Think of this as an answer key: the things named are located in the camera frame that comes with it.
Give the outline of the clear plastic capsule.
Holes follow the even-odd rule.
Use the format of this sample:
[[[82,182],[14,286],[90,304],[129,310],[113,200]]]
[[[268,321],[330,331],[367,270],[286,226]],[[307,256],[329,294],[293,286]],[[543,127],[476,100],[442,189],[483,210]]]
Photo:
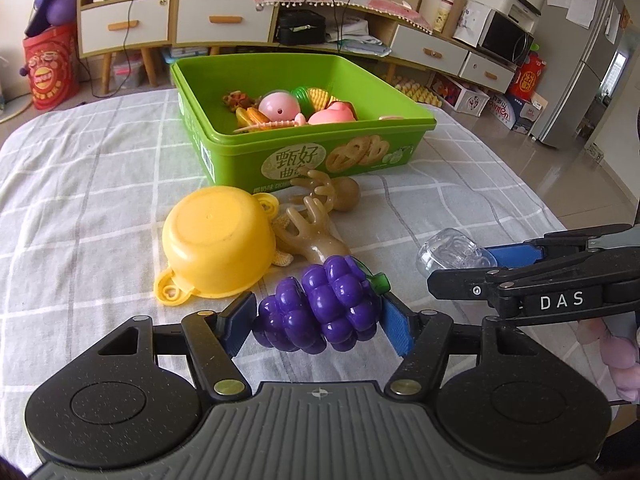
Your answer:
[[[486,248],[453,228],[431,236],[416,256],[416,268],[424,278],[438,270],[493,268],[496,265],[496,258]]]

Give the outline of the tan round-based hand toy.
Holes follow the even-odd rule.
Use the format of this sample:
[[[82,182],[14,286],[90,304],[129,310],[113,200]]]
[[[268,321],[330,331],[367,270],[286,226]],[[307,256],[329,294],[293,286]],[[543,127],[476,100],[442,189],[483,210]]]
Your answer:
[[[303,206],[304,198],[318,198],[327,212],[347,212],[360,202],[360,187],[350,177],[331,178],[317,169],[300,167],[298,176],[290,180],[293,188],[302,188],[303,194],[291,197],[291,203]]]

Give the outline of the pink toy skewer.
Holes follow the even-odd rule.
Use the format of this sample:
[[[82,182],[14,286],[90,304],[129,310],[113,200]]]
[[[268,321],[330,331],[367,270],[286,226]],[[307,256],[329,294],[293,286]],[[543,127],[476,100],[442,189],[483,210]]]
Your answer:
[[[306,125],[307,125],[307,121],[305,116],[303,114],[297,114],[294,120],[279,120],[278,122],[260,122],[259,124],[237,128],[234,130],[234,133],[294,128],[294,127],[301,127]]]

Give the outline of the yellow toy corn cob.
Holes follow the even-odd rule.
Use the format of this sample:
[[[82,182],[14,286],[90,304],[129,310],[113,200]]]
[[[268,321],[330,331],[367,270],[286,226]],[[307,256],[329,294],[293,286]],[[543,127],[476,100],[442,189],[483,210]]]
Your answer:
[[[300,112],[305,117],[310,117],[314,113],[325,110],[330,104],[336,101],[329,91],[317,87],[296,87],[291,91],[292,96],[297,100]]]

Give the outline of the wooden white drawer cabinet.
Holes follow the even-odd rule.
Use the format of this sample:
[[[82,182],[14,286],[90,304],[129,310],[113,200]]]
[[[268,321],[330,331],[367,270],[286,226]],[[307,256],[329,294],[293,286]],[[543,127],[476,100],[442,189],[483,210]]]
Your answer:
[[[502,93],[515,72],[460,42],[348,6],[258,6],[254,0],[77,0],[77,5],[79,54],[102,58],[102,93],[110,91],[112,56],[121,50],[141,51],[152,74],[159,47],[206,47],[217,54],[222,48],[280,46],[276,29],[284,9],[324,12],[339,25],[351,15],[366,18],[370,34],[390,47],[383,60],[388,79],[405,65]]]

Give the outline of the tan rubber hand toy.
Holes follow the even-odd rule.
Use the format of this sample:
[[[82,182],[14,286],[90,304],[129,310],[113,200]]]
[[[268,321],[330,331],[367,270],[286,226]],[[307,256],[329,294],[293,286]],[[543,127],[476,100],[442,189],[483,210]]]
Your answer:
[[[349,248],[331,233],[329,214],[320,200],[306,196],[303,203],[306,216],[289,206],[285,214],[272,222],[278,247],[310,263],[325,263],[332,256],[349,256]]]

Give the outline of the green plastic cookie box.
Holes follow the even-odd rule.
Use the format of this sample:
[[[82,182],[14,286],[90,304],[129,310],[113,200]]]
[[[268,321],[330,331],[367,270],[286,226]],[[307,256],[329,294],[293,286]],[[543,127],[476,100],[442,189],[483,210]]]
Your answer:
[[[273,192],[303,170],[350,177],[405,165],[434,114],[338,55],[238,53],[171,66],[211,184]]]

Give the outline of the pink round plastic toy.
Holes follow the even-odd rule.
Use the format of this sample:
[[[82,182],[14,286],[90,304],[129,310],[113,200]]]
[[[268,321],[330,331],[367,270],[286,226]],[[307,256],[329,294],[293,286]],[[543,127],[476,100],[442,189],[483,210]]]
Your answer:
[[[334,101],[324,110],[318,110],[308,119],[309,125],[339,124],[340,122],[356,122],[357,115],[352,104]]]

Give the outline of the red printed barrel bin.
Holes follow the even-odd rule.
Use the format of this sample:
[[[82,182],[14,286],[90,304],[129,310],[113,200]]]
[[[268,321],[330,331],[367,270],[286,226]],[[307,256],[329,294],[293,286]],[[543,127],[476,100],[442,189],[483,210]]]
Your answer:
[[[37,110],[53,110],[79,91],[76,23],[23,40],[24,73]]]

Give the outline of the purple plastic grapes toy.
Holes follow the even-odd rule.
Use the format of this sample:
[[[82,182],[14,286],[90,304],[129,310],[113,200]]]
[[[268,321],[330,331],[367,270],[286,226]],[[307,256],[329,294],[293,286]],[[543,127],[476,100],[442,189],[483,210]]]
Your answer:
[[[390,281],[352,256],[331,256],[301,278],[288,276],[257,308],[252,325],[264,347],[319,354],[346,352],[376,333]]]

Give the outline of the grey refrigerator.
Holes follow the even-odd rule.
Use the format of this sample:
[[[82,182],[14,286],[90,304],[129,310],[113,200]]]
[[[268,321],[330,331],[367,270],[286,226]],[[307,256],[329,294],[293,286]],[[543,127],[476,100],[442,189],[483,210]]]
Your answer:
[[[573,142],[614,61],[625,16],[624,0],[544,0],[535,40],[547,65],[536,92],[547,104],[530,129],[538,142]]]

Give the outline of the orange plastic juicer toy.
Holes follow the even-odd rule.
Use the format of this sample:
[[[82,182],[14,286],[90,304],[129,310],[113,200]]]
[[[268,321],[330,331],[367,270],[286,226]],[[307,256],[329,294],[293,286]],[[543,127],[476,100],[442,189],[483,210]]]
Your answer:
[[[238,123],[235,133],[270,129],[270,119],[255,107],[238,107],[235,117]]]

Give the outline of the small monkey figurine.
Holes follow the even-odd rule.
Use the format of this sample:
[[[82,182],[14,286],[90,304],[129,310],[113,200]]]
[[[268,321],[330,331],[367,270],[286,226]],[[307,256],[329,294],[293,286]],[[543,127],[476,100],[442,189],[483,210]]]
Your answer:
[[[256,101],[243,91],[235,90],[225,94],[222,97],[222,102],[228,107],[230,112],[234,113],[238,108],[244,108],[248,110],[250,107],[256,105]]]

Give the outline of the pink capsule ball toy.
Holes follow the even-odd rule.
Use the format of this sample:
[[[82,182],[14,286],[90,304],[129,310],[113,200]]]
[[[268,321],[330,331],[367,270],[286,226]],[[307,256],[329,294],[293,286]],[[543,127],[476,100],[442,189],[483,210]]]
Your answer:
[[[297,100],[292,93],[284,90],[273,91],[263,96],[258,104],[258,110],[272,122],[294,120],[300,113]]]

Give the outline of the yellow plastic toy pot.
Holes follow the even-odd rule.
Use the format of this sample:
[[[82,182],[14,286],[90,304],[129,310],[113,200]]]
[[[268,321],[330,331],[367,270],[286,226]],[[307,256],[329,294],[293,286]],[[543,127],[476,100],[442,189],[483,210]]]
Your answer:
[[[277,261],[271,222],[279,201],[232,186],[201,188],[171,209],[162,245],[168,268],[154,282],[156,299],[177,307],[192,297],[245,292]]]

